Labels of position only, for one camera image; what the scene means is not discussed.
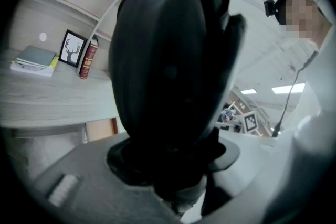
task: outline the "ceiling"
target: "ceiling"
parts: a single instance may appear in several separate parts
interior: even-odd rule
[[[247,20],[247,33],[243,52],[239,58],[239,71],[235,81],[236,91],[255,89],[256,94],[245,95],[252,108],[258,107],[263,116],[274,126],[281,117],[287,94],[274,94],[272,87],[293,83],[296,72],[314,51],[314,45],[290,38],[280,28],[274,17],[267,18],[265,0],[230,0],[230,13],[241,13]],[[326,0],[316,0],[325,13]],[[305,82],[306,74],[300,73],[298,82]],[[288,113],[298,104],[300,93],[291,95]]]

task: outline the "black picture frame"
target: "black picture frame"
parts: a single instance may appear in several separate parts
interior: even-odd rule
[[[77,39],[75,39],[75,43],[78,42],[78,39],[82,41],[82,43],[79,44],[80,49],[79,49],[79,51],[77,53],[74,52],[74,49],[75,49],[74,46],[71,47],[71,52],[69,52],[70,48],[65,47],[66,45],[69,44],[68,39],[71,38],[72,36],[75,36],[77,38]],[[80,35],[72,32],[71,30],[67,30],[66,33],[65,33],[64,39],[63,39],[61,51],[59,53],[59,58],[58,58],[59,61],[67,63],[68,65],[71,65],[73,67],[78,67],[79,61],[80,61],[80,57],[81,57],[81,55],[83,53],[83,50],[84,50],[84,47],[85,47],[85,44],[86,44],[87,41],[88,40],[85,37],[82,37],[82,36],[80,36]],[[73,54],[77,55],[76,62],[72,61],[72,59],[71,59],[71,57],[72,57]]]

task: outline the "book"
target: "book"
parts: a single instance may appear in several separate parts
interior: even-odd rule
[[[81,79],[87,79],[89,75],[89,70],[92,64],[93,57],[98,49],[98,39],[93,37],[91,39],[90,45],[85,53],[82,66],[80,67],[79,77]]]
[[[14,60],[12,61],[12,64],[10,65],[10,69],[14,71],[23,72],[23,73],[30,73],[30,74],[36,74],[36,75],[45,76],[45,77],[51,77],[53,75],[57,62],[58,62],[58,56],[55,56],[53,58],[53,60],[51,61],[48,67],[36,67],[36,66],[31,66],[31,65],[23,65],[21,63],[18,63],[17,60]]]
[[[44,50],[33,46],[27,46],[17,56],[17,60],[34,66],[48,67],[54,59],[56,53],[50,50]]]

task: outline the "deer antler picture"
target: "deer antler picture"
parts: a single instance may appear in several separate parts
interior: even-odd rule
[[[68,30],[66,33],[64,47],[61,50],[60,60],[77,67],[80,60],[79,53],[85,43],[86,39]]]

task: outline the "picture frame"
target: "picture frame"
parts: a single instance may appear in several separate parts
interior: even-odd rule
[[[73,67],[78,67],[86,42],[85,37],[67,30],[59,53],[59,60]]]

